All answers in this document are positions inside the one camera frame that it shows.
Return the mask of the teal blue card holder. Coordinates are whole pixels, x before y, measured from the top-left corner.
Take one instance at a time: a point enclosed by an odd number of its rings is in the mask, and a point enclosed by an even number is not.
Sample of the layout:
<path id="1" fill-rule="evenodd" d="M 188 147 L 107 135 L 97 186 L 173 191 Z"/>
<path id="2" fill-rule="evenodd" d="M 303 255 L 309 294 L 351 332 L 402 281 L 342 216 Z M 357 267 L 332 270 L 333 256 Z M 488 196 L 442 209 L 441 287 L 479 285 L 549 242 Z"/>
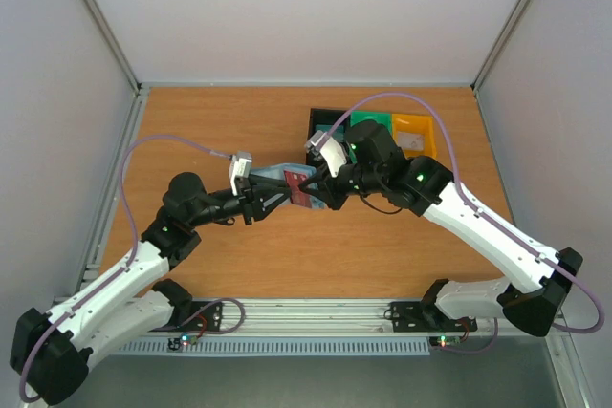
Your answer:
<path id="1" fill-rule="evenodd" d="M 251 171 L 255 176 L 283 181 L 291 189 L 291 194 L 284 204 L 292 204 L 311 210 L 323 210 L 326 208 L 323 201 L 302 192 L 298 187 L 302 182 L 311 178 L 316 172 L 317 170 L 311 165 L 297 163 L 281 163 L 255 168 Z"/>

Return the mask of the pink red credit card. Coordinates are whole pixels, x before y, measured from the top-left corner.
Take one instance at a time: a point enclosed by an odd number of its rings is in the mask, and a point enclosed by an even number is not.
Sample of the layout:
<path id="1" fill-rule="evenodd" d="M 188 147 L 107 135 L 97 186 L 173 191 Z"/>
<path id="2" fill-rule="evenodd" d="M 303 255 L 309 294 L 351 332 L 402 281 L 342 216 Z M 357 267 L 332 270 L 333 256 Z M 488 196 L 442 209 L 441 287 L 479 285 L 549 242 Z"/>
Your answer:
<path id="1" fill-rule="evenodd" d="M 287 169 L 285 169 L 283 173 L 284 173 L 285 180 L 291 189 L 291 197 L 290 197 L 291 204 L 306 208 L 304 206 L 303 198 L 300 196 L 298 185 L 300 182 L 305 180 L 307 176 L 305 174 L 290 171 Z"/>

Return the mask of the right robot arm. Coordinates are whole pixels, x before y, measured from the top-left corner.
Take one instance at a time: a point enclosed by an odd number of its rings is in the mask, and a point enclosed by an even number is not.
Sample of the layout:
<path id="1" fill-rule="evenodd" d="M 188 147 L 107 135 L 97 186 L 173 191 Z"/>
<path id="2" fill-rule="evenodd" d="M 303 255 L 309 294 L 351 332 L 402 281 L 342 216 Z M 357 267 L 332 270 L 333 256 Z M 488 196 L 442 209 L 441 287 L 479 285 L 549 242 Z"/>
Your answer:
<path id="1" fill-rule="evenodd" d="M 428 156 L 408 158 L 381 124 L 366 120 L 349 128 L 338 143 L 318 131 L 305 148 L 318 162 L 317 172 L 300 190 L 332 210 L 347 198 L 384 196 L 399 209 L 444 228 L 496 266 L 502 277 L 459 283 L 435 281 L 421 301 L 422 316 L 433 328 L 464 318 L 504 318 L 517 329 L 543 337 L 578 273 L 581 256 L 557 251 L 522 233 L 491 211 L 453 173 Z"/>

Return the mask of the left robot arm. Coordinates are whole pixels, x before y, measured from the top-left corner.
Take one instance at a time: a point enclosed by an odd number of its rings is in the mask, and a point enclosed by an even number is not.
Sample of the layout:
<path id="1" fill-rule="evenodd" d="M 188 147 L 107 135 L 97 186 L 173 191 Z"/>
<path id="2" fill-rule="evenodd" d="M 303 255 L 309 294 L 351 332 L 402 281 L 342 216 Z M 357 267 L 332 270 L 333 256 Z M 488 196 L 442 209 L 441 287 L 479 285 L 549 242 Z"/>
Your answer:
<path id="1" fill-rule="evenodd" d="M 233 225 L 238 217 L 261 221 L 290 195 L 285 181 L 253 174 L 212 193 L 195 173 L 175 176 L 152 224 L 114 266 L 49 310 L 31 308 L 19 317 L 10 365 L 20 376 L 22 401 L 57 405 L 106 356 L 144 333 L 217 332 L 168 273 L 200 244 L 197 227 Z"/>

